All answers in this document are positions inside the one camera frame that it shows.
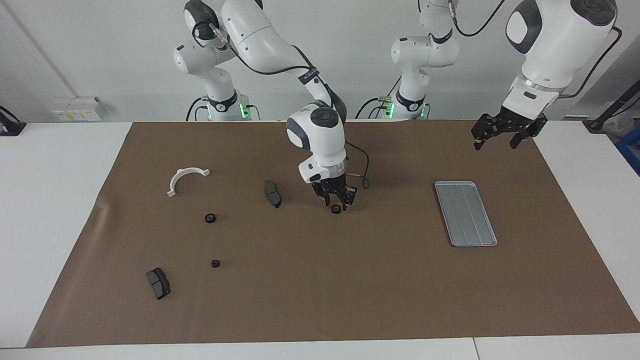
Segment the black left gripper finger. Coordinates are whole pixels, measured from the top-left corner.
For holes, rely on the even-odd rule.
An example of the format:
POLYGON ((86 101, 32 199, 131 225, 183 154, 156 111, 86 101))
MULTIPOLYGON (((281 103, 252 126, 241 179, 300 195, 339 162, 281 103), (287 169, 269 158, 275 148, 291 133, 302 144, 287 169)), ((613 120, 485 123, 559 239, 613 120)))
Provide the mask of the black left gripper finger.
POLYGON ((510 148, 512 148, 512 150, 515 150, 516 148, 518 148, 522 141, 525 141, 528 138, 537 137, 546 123, 546 115, 540 114, 535 120, 530 121, 530 123, 526 125, 519 124, 514 137, 512 137, 509 142, 510 148))
POLYGON ((474 149, 479 151, 484 143, 495 136, 495 118, 489 114, 482 114, 471 128, 471 135, 474 139, 474 149))

